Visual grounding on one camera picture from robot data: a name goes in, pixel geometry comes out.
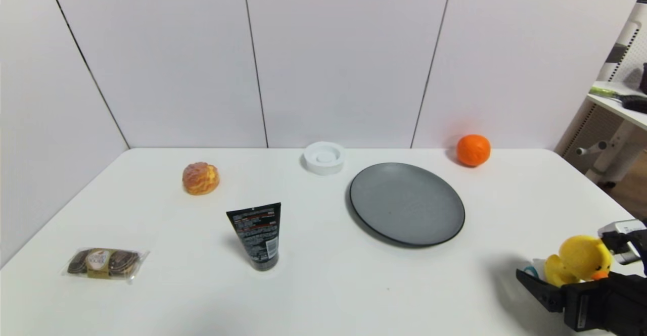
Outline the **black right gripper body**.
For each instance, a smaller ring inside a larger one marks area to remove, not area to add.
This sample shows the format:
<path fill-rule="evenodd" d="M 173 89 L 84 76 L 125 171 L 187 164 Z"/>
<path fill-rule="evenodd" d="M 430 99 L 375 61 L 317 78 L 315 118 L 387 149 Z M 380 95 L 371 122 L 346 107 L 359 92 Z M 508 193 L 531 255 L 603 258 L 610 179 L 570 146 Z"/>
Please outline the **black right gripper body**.
<path fill-rule="evenodd" d="M 575 332 L 646 334 L 645 277 L 611 272 L 607 278 L 562 287 L 564 323 Z"/>

